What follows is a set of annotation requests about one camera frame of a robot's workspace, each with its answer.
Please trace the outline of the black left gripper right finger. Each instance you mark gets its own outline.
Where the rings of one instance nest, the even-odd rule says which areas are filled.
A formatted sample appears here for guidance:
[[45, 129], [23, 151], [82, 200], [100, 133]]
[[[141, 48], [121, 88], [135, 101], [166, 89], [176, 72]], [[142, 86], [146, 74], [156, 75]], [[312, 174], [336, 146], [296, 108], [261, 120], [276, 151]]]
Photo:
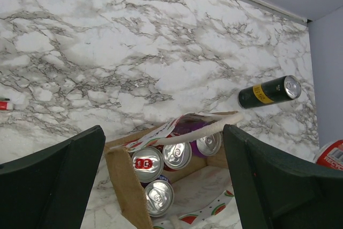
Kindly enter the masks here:
[[223, 143], [243, 228], [342, 228], [342, 172], [270, 146], [235, 125]]

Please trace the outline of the black soda can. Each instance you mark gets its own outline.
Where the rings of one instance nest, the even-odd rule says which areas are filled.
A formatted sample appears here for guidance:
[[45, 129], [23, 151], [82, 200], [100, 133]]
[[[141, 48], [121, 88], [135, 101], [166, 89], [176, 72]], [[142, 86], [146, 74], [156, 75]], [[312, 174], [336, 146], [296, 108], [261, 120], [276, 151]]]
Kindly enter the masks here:
[[238, 103], [244, 109], [265, 107], [295, 100], [301, 92], [299, 80], [288, 75], [240, 90]]

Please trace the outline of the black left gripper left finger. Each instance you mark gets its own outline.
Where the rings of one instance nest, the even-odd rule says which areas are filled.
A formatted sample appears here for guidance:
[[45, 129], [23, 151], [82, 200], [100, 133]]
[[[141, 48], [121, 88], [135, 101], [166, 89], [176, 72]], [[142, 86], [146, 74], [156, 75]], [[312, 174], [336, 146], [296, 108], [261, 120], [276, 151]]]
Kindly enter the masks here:
[[80, 228], [105, 141], [96, 125], [1, 164], [1, 228]]

